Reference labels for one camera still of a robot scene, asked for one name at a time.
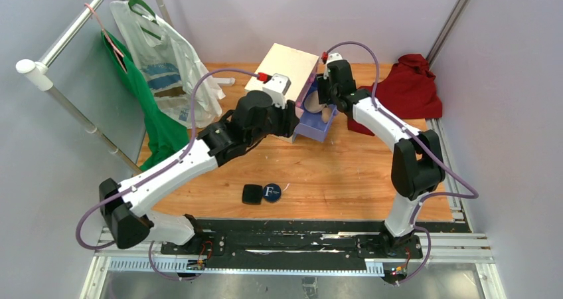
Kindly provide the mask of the beige makeup sponge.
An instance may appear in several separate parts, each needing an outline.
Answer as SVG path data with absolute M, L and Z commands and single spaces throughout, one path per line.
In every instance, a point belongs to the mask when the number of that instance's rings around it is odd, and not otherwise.
M 324 107 L 321 110 L 321 120 L 324 124 L 327 124 L 333 115 L 332 109 L 329 107 Z

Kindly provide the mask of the blue purple drawer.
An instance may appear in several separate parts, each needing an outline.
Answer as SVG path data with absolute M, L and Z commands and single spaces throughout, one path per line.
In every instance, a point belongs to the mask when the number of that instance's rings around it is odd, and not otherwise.
M 308 92 L 307 96 L 315 90 L 316 89 L 314 90 L 311 89 Z M 333 115 L 331 116 L 329 122 L 327 124 L 324 124 L 321 120 L 321 113 L 311 114 L 307 112 L 304 108 L 304 103 L 303 103 L 301 105 L 301 109 L 303 110 L 303 113 L 299 119 L 299 124 L 295 128 L 294 134 L 305 136 L 306 138 L 318 142 L 324 142 L 327 137 L 327 134 L 329 133 L 329 129 L 331 127 L 331 124 L 333 123 L 335 116 L 339 113 L 335 105 L 331 104 L 326 107 L 332 109 Z

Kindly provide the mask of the white mini drawer cabinet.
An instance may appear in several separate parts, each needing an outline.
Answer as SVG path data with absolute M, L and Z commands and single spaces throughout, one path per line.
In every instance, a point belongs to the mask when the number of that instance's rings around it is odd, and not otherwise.
M 319 57 L 302 50 L 293 49 L 281 44 L 273 44 L 258 68 L 257 73 L 265 73 L 270 76 L 273 74 L 282 74 L 287 76 L 291 85 L 287 91 L 285 98 L 295 102 L 295 113 L 300 119 L 303 110 L 301 105 L 305 100 L 309 88 L 313 84 L 317 74 Z M 259 90 L 265 83 L 252 77 L 246 84 L 244 90 L 246 93 Z

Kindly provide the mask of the round navy compact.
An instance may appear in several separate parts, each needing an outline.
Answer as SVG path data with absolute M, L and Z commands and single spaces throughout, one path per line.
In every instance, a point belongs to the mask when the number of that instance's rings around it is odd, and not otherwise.
M 269 183 L 263 187 L 263 199 L 269 203 L 276 203 L 281 199 L 282 189 L 278 184 Z

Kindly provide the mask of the black square compact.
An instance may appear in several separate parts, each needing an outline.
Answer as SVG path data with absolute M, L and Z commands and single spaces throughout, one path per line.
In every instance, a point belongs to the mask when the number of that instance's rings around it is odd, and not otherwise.
M 245 184 L 242 191 L 242 202 L 245 205 L 260 205 L 263 199 L 263 187 L 257 184 Z

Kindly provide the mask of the round beige powder puff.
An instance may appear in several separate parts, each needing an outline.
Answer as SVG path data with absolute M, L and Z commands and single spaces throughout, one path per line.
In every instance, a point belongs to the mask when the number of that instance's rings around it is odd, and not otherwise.
M 305 110 L 311 114 L 320 113 L 325 107 L 326 104 L 319 102 L 319 93 L 317 90 L 310 93 L 304 101 Z

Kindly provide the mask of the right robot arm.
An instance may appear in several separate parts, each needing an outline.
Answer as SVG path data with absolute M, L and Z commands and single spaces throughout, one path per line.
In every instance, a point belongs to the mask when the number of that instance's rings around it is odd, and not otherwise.
M 435 191 L 445 179 L 438 135 L 420 131 L 397 118 L 368 90 L 357 88 L 350 63 L 333 53 L 323 59 L 325 71 L 317 75 L 319 101 L 364 126 L 392 152 L 391 181 L 396 190 L 392 209 L 384 221 L 379 239 L 381 251 L 390 257 L 406 248 L 414 230 L 423 197 Z

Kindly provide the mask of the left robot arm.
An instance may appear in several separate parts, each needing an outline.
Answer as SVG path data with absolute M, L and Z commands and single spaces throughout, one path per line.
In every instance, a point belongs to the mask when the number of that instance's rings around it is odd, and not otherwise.
M 100 211 L 119 249 L 144 241 L 176 244 L 187 254 L 198 253 L 203 236 L 190 215 L 172 216 L 153 206 L 190 180 L 247 154 L 268 135 L 290 137 L 299 123 L 295 102 L 275 104 L 263 91 L 253 90 L 238 100 L 217 122 L 189 145 L 140 175 L 120 183 L 107 179 L 100 195 L 110 199 Z

